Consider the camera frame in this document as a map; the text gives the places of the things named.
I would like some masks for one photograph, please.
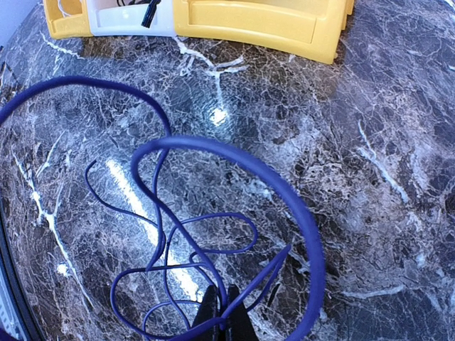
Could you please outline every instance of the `coiled cable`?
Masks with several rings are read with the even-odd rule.
[[[149,141],[148,143],[140,146],[132,156],[131,161],[131,172],[134,182],[137,186],[141,189],[141,191],[154,203],[155,206],[155,213],[156,213],[156,222],[152,222],[151,220],[137,215],[136,213],[123,210],[121,208],[115,207],[107,202],[105,202],[94,190],[93,187],[90,185],[88,174],[90,169],[94,166],[96,161],[91,162],[91,164],[85,170],[85,181],[89,188],[89,191],[94,195],[95,199],[101,202],[104,206],[108,207],[109,209],[115,210],[122,214],[131,215],[138,219],[144,220],[149,224],[155,226],[158,232],[158,243],[155,249],[155,252],[147,264],[145,268],[139,269],[128,269],[126,271],[121,272],[116,279],[112,283],[111,293],[110,293],[110,300],[112,304],[112,309],[117,317],[126,325],[128,325],[131,329],[135,330],[139,334],[143,335],[147,338],[154,338],[160,340],[174,340],[174,341],[186,341],[191,340],[194,337],[204,333],[205,331],[211,329],[215,325],[220,325],[221,328],[225,326],[226,319],[228,316],[234,311],[234,309],[241,304],[244,299],[261,283],[268,275],[269,280],[267,281],[266,285],[264,286],[264,290],[260,293],[257,300],[248,307],[248,311],[253,309],[267,294],[270,286],[272,285],[273,281],[277,277],[282,264],[284,263],[291,246],[286,246],[283,250],[281,250],[274,259],[268,263],[263,270],[252,280],[252,282],[244,289],[243,292],[231,303],[228,304],[228,295],[225,288],[225,284],[223,283],[223,279],[221,278],[220,273],[215,268],[213,262],[208,258],[208,254],[238,254],[241,252],[245,252],[251,250],[251,248],[255,245],[258,237],[257,228],[255,227],[254,223],[238,212],[226,212],[226,213],[217,213],[211,215],[204,215],[201,217],[191,218],[188,220],[179,220],[177,216],[172,212],[172,210],[162,202],[158,197],[158,176],[165,161],[169,151],[171,149],[191,149],[197,151],[205,151],[208,153],[212,153],[218,155],[222,158],[225,158],[228,161],[238,164],[240,167],[244,168],[247,171],[257,175],[262,181],[264,181],[268,186],[273,188],[277,194],[283,199],[283,201],[287,204],[291,213],[293,214],[296,223],[299,226],[299,229],[306,240],[306,251],[308,254],[309,262],[310,262],[310,295],[309,295],[309,302],[305,312],[305,315],[302,321],[298,324],[295,331],[293,331],[290,336],[286,340],[297,341],[302,340],[310,331],[313,324],[316,322],[316,319],[319,316],[319,311],[323,304],[323,296],[325,290],[325,263],[324,263],[324,256],[323,256],[323,249],[321,245],[321,240],[319,238],[319,232],[317,226],[314,222],[311,213],[306,208],[304,202],[301,198],[295,193],[294,189],[283,179],[281,178],[274,170],[272,170],[269,166],[265,163],[261,162],[260,160],[254,158],[250,154],[235,148],[233,146],[229,146],[226,144],[222,144],[218,141],[212,139],[206,139],[203,137],[197,136],[173,136],[171,133],[171,126],[169,124],[168,117],[166,116],[164,110],[158,104],[158,102],[147,95],[146,93],[130,87],[128,85],[118,83],[118,82],[111,82],[106,80],[98,80],[88,77],[82,76],[67,76],[67,77],[58,77],[52,80],[47,80],[45,82],[38,83],[29,87],[27,90],[22,91],[18,95],[16,95],[10,102],[8,102],[4,108],[0,111],[0,126],[6,121],[6,119],[12,114],[12,112],[17,109],[21,104],[23,104],[26,100],[45,92],[47,90],[54,89],[56,87],[62,87],[65,85],[85,85],[91,87],[99,87],[103,89],[110,89],[110,90],[118,90],[120,92],[125,92],[127,94],[131,94],[139,99],[144,100],[148,105],[152,106],[160,118],[163,127],[165,137],[161,139],[155,139]],[[152,152],[160,152],[158,162],[154,169],[151,189],[149,189],[144,181],[142,180],[141,176],[139,175],[139,163],[141,162],[142,158]],[[163,229],[163,221],[161,212],[164,212],[174,224],[173,229],[169,233],[168,239],[166,241],[166,235]],[[188,231],[185,229],[184,225],[196,222],[200,220],[206,220],[215,217],[233,217],[243,222],[246,222],[253,233],[252,242],[248,244],[246,247],[237,250],[218,250],[218,249],[202,249],[191,237]],[[168,252],[171,246],[171,240],[175,232],[179,231],[183,237],[187,240],[187,242],[191,245],[194,249],[194,252],[190,255],[189,262],[187,264],[179,264],[179,265],[172,265],[169,266],[167,264]],[[164,265],[163,266],[155,266],[155,263],[164,255]],[[193,257],[198,256],[200,261],[194,262]],[[220,312],[221,316],[219,318],[212,318],[204,323],[191,328],[188,318],[185,316],[184,312],[178,306],[179,304],[199,304],[198,302],[193,301],[182,301],[182,300],[175,300],[168,288],[167,284],[167,271],[169,269],[184,269],[184,268],[195,268],[197,271],[201,273],[201,275],[207,280],[209,284],[215,284],[218,288],[218,295],[220,297]],[[163,271],[163,280],[164,280],[164,289],[166,295],[168,296],[169,301],[163,302],[158,305],[155,305],[145,316],[142,327],[138,327],[134,325],[131,321],[127,320],[119,311],[117,302],[116,302],[116,295],[115,289],[119,283],[119,281],[128,276],[129,274],[133,273],[146,273],[150,271]],[[207,275],[205,271],[211,272],[215,282]],[[172,305],[179,315],[182,317],[187,331],[181,335],[170,337],[165,335],[153,335],[146,331],[146,322],[149,316],[158,308],[161,308],[166,305]]]

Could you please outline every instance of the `yellow plastic tray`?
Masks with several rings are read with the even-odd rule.
[[[93,37],[85,0],[67,1],[65,11],[70,14],[67,17],[63,17],[58,9],[58,0],[43,0],[43,2],[49,34],[52,38]]]
[[[93,36],[87,1],[43,0],[55,39]],[[260,45],[331,64],[355,0],[161,0],[173,2],[176,34]]]

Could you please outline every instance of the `yellow plastic container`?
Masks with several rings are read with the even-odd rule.
[[[174,20],[180,36],[240,41],[331,64],[353,5],[354,0],[174,0]]]
[[[43,0],[45,17],[48,21],[49,34],[54,39],[72,37],[93,37],[87,15],[86,0],[65,1],[65,11],[70,16],[64,17],[58,8],[58,0]]]
[[[56,39],[177,34],[250,43],[331,64],[354,1],[161,0],[150,30],[141,28],[139,20],[137,28],[131,22],[133,10],[136,17],[146,5],[117,7],[115,0],[62,0],[71,14],[67,17],[61,14],[58,0],[44,0],[44,7],[50,35]]]

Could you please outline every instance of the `black object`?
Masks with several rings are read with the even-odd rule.
[[[142,26],[150,28],[151,22],[154,20],[156,7],[161,2],[161,0],[151,0],[147,11],[145,12],[144,20],[142,21]]]
[[[39,324],[36,322],[35,315],[28,304],[25,293],[23,292],[19,276],[11,254],[9,238],[6,233],[3,205],[1,204],[0,193],[0,276],[3,275],[6,290],[8,291],[11,303],[16,312],[16,316],[21,324],[22,330],[27,340],[44,341]]]
[[[233,302],[239,294],[237,286],[230,286],[227,291],[228,302]],[[193,327],[217,316],[219,316],[217,289],[215,286],[209,286],[194,319]],[[259,341],[259,339],[248,317],[247,309],[242,303],[227,318],[225,330],[215,326],[212,330],[194,338],[193,341]]]

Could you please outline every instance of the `thin blue wire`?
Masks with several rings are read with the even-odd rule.
[[[198,221],[201,221],[201,220],[212,219],[212,218],[216,218],[216,217],[236,217],[238,219],[244,220],[246,223],[248,223],[248,225],[251,227],[251,229],[253,231],[253,240],[252,240],[252,242],[249,245],[247,245],[245,248],[240,249],[240,250],[221,251],[221,250],[207,250],[207,249],[204,249],[203,251],[205,253],[210,253],[211,252],[211,253],[217,253],[217,254],[236,254],[236,253],[240,253],[240,252],[245,252],[245,251],[251,249],[256,244],[257,238],[258,238],[257,228],[255,227],[255,224],[253,224],[253,222],[250,219],[248,219],[246,216],[244,216],[241,213],[224,212],[224,213],[214,213],[214,214],[210,214],[210,215],[203,215],[203,216],[200,216],[200,217],[190,218],[190,219],[184,220],[184,221],[182,221],[182,225],[189,224],[191,222],[198,222]],[[171,246],[172,237],[174,236],[174,233],[175,233],[176,230],[177,230],[177,226],[174,226],[174,228],[169,233],[167,247],[166,247],[166,251],[164,253],[164,265],[165,266],[168,264],[169,249],[170,249],[170,246]],[[204,276],[204,278],[207,280],[209,285],[215,285],[213,283],[213,281],[211,280],[211,278],[208,277],[208,275],[197,264],[194,264],[194,267],[195,267],[196,270],[198,270]],[[166,290],[166,294],[168,293],[167,296],[169,298],[171,298],[170,301],[173,302],[172,294],[171,294],[171,292],[168,289],[167,270],[163,271],[163,274],[164,274],[164,288]]]
[[[50,90],[56,87],[61,87],[64,85],[88,85],[88,86],[93,86],[93,87],[100,87],[100,88],[105,88],[105,89],[111,89],[111,90],[119,90],[122,92],[126,92],[128,94],[132,94],[135,97],[138,97],[142,100],[144,100],[146,103],[150,104],[158,114],[160,120],[163,122],[164,126],[164,132],[167,137],[159,139],[159,140],[154,140],[150,141],[147,144],[144,144],[143,146],[140,146],[133,155],[132,158],[132,164],[131,164],[131,170],[132,170],[132,175],[134,181],[137,183],[139,188],[144,192],[145,195],[147,195],[155,204],[155,211],[156,211],[156,218],[157,218],[157,223],[153,223],[151,220],[148,220],[145,217],[141,217],[140,215],[136,215],[133,212],[126,211],[119,209],[117,207],[111,206],[110,204],[107,204],[104,202],[97,194],[96,192],[92,189],[90,184],[88,183],[88,171],[90,168],[95,164],[95,162],[91,163],[89,167],[87,167],[86,173],[85,173],[85,180],[87,182],[87,185],[89,186],[90,192],[95,196],[97,200],[99,200],[103,205],[107,206],[108,208],[112,208],[113,210],[116,210],[118,212],[131,215],[133,217],[142,219],[153,226],[155,226],[158,230],[159,234],[159,243],[157,245],[157,248],[154,252],[154,255],[151,258],[151,261],[147,265],[146,268],[140,268],[140,269],[129,269],[126,271],[121,272],[120,275],[116,277],[112,284],[112,289],[111,289],[111,304],[114,312],[118,316],[120,320],[122,320],[125,324],[127,324],[129,327],[131,327],[133,330],[136,330],[138,333],[146,336],[146,337],[152,337],[152,338],[159,338],[159,336],[151,335],[132,323],[130,323],[119,311],[118,307],[116,304],[116,299],[115,299],[115,288],[117,287],[117,284],[119,283],[120,279],[123,277],[132,274],[132,273],[138,273],[138,272],[149,272],[149,271],[164,271],[164,278],[166,278],[166,272],[169,269],[184,269],[184,268],[196,268],[201,273],[205,274],[206,279],[208,278],[208,282],[213,283],[211,279],[208,277],[208,275],[201,269],[201,267],[206,267],[208,268],[214,278],[215,281],[217,282],[218,285],[218,293],[220,294],[221,297],[221,311],[222,311],[222,317],[221,318],[212,318],[205,323],[198,325],[195,328],[190,329],[189,331],[185,332],[182,335],[179,335],[177,337],[173,337],[172,340],[178,341],[178,340],[190,340],[193,337],[196,337],[200,335],[201,333],[205,332],[206,330],[212,328],[214,325],[221,324],[222,326],[225,324],[227,316],[234,311],[234,309],[243,302],[243,300],[256,288],[256,286],[262,282],[265,277],[272,272],[272,275],[270,276],[268,282],[266,283],[266,286],[264,287],[264,290],[261,292],[259,295],[258,299],[248,308],[253,309],[259,302],[260,299],[262,299],[267,291],[269,290],[270,286],[272,285],[273,280],[277,277],[279,269],[281,268],[282,264],[284,263],[284,260],[286,259],[286,255],[290,250],[290,246],[287,246],[285,249],[283,249],[281,252],[278,253],[278,255],[275,256],[275,258],[259,273],[259,275],[256,276],[256,278],[252,281],[250,285],[246,287],[246,289],[241,292],[241,294],[230,304],[228,305],[227,301],[227,293],[225,290],[225,286],[223,283],[223,280],[221,279],[220,274],[217,272],[215,266],[213,265],[212,261],[206,256],[207,253],[226,253],[230,252],[229,250],[227,251],[222,251],[222,250],[205,250],[201,249],[195,241],[191,238],[190,234],[185,230],[183,227],[183,222],[180,222],[178,218],[172,213],[172,211],[162,202],[160,199],[157,197],[157,183],[158,183],[158,176],[159,176],[159,171],[161,170],[161,167],[166,159],[166,156],[172,148],[189,148],[189,149],[195,149],[199,151],[207,151],[209,153],[214,153],[216,155],[219,155],[223,158],[226,158],[229,161],[232,161],[234,163],[239,164],[241,167],[243,167],[246,170],[252,171],[254,174],[258,175],[265,183],[270,185],[274,190],[282,197],[282,199],[285,201],[285,203],[289,206],[291,209],[294,217],[296,218],[297,224],[301,230],[301,233],[303,234],[305,240],[306,240],[306,247],[307,247],[307,253],[309,255],[309,261],[310,261],[310,296],[309,296],[309,303],[308,307],[306,310],[306,313],[304,315],[303,320],[299,323],[297,326],[297,329],[293,331],[293,333],[287,338],[287,340],[295,341],[295,340],[301,340],[303,337],[305,337],[308,332],[310,331],[311,327],[313,326],[314,322],[316,321],[317,317],[319,316],[319,311],[323,303],[323,295],[324,295],[324,288],[325,288],[325,264],[324,264],[324,257],[323,257],[323,250],[322,250],[322,245],[321,245],[321,240],[319,238],[319,232],[317,230],[316,224],[314,223],[314,220],[311,216],[311,213],[308,211],[306,208],[305,204],[303,201],[299,198],[299,196],[294,192],[292,187],[284,181],[278,174],[276,174],[271,168],[269,168],[267,165],[265,165],[263,162],[257,160],[256,158],[253,158],[249,154],[245,153],[244,151],[241,151],[240,149],[237,149],[232,146],[227,146],[225,144],[221,144],[217,141],[214,140],[209,140],[209,139],[204,139],[204,138],[199,138],[199,137],[190,137],[190,136],[171,136],[171,127],[168,121],[168,118],[166,114],[164,113],[164,110],[161,108],[161,106],[149,95],[134,89],[133,87],[130,87],[128,85],[124,85],[122,83],[116,83],[116,82],[110,82],[106,80],[97,80],[97,79],[91,79],[87,77],[81,77],[81,76],[69,76],[69,77],[59,77],[59,78],[54,78],[52,80],[48,80],[45,82],[38,83],[37,85],[33,85],[29,87],[27,90],[24,90],[20,94],[16,95],[10,102],[8,102],[4,108],[0,111],[0,126],[6,121],[6,119],[12,114],[12,112],[19,107],[22,103],[24,103],[27,99],[44,92],[46,90]],[[152,151],[161,151],[161,154],[159,156],[159,160],[157,163],[157,166],[155,167],[154,170],[154,176],[152,179],[152,189],[149,190],[147,186],[144,184],[142,181],[140,175],[139,175],[139,162],[141,159],[148,153],[151,153]],[[175,229],[179,230],[182,235],[188,240],[188,243],[195,249],[195,254],[198,255],[202,262],[200,263],[194,263],[193,262],[193,255],[190,257],[190,263],[189,264],[181,264],[177,266],[167,266],[165,264],[164,266],[154,266],[154,264],[158,261],[158,259],[161,257],[163,252],[166,250],[168,252],[168,248],[171,244],[171,238],[166,242],[166,236],[164,235],[163,231],[163,225],[162,225],[162,216],[161,216],[161,210],[163,210],[173,221],[175,224]],[[201,219],[206,219],[207,217],[199,217],[199,218],[191,218],[190,220],[186,220],[184,222],[190,222],[190,221],[197,221]],[[170,291],[168,291],[168,297],[169,297],[169,302],[166,302],[166,305],[171,304],[174,306],[174,308],[181,314],[183,319],[186,319],[186,316],[184,315],[183,311],[178,307],[178,303],[181,301],[175,301],[172,298],[172,295]],[[171,337],[161,337],[162,340],[168,340]]]
[[[200,305],[200,302],[196,302],[196,301],[186,301],[186,300],[175,300],[175,302],[177,304],[196,304],[196,305]],[[142,330],[145,332],[146,331],[146,325],[147,325],[147,320],[149,319],[150,315],[156,310],[156,309],[159,309],[161,307],[164,307],[166,305],[171,305],[172,303],[171,302],[161,302],[161,303],[158,303],[156,305],[154,305],[148,312],[147,314],[145,315],[145,318],[144,318],[144,321],[142,323]]]

